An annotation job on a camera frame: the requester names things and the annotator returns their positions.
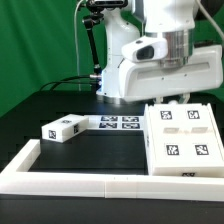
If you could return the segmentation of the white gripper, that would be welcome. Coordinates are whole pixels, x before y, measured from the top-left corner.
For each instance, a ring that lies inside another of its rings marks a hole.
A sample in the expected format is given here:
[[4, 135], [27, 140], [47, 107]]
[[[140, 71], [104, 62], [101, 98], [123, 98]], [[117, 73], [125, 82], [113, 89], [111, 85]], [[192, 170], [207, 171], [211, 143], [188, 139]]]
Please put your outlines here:
[[223, 82], [222, 47], [195, 48], [188, 63], [162, 68], [157, 62], [132, 63], [119, 68], [119, 94], [126, 102], [143, 101], [218, 88]]

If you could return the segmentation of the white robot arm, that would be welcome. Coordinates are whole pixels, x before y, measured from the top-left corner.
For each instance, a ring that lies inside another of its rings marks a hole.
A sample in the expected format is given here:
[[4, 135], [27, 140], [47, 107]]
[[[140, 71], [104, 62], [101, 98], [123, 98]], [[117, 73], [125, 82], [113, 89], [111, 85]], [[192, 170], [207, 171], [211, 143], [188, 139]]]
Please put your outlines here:
[[195, 46], [193, 29], [200, 0], [84, 0], [87, 33], [105, 23], [107, 65], [94, 58], [96, 95], [112, 103], [160, 103], [223, 82], [222, 47]]

